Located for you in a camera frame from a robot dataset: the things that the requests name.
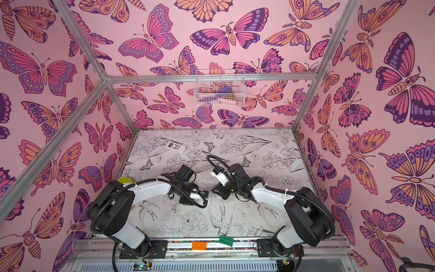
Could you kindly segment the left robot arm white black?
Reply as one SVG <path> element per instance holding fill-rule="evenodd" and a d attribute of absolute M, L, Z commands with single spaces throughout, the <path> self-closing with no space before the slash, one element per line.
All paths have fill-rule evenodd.
<path fill-rule="evenodd" d="M 177 194 L 188 204 L 204 209 L 208 204 L 207 190 L 201 190 L 190 181 L 196 173 L 186 165 L 179 171 L 162 173 L 154 179 L 123 184 L 118 180 L 110 181 L 88 208 L 87 216 L 91 220 L 90 231 L 102 234 L 138 257 L 150 253 L 150 238 L 129 222 L 128 217 L 134 205 L 149 198 Z"/>

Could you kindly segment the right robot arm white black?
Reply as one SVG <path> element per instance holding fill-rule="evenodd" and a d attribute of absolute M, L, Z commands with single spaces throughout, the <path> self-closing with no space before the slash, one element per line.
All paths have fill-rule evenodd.
<path fill-rule="evenodd" d="M 297 191 L 273 188 L 262 177 L 249 177 L 240 164 L 226 169 L 216 166 L 211 176 L 219 181 L 212 192 L 222 199 L 234 194 L 287 213 L 291 224 L 281 227 L 271 238 L 271 247 L 278 256 L 288 256 L 296 246 L 303 244 L 316 247 L 321 240 L 335 235 L 335 219 L 331 212 L 307 187 Z"/>

